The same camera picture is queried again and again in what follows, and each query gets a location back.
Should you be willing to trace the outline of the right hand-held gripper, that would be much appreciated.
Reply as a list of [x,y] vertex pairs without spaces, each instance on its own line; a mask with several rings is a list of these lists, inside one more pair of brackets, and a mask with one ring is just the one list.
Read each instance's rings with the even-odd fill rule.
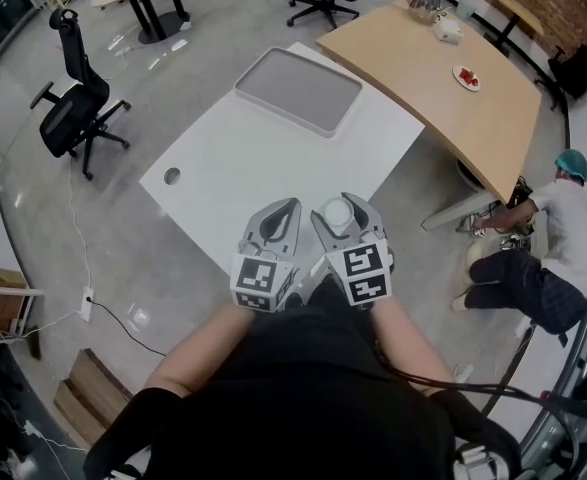
[[324,254],[306,280],[306,302],[319,293],[325,280],[331,281],[349,306],[363,308],[392,294],[392,253],[382,218],[375,208],[357,195],[342,192],[353,208],[358,229],[353,238],[336,235],[317,211],[310,221],[322,244]]

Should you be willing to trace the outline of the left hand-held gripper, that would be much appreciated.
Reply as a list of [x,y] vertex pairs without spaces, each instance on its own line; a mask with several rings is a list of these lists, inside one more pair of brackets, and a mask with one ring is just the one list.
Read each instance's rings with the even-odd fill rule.
[[233,257],[233,302],[256,312],[276,313],[294,286],[302,204],[297,198],[275,201],[255,213]]

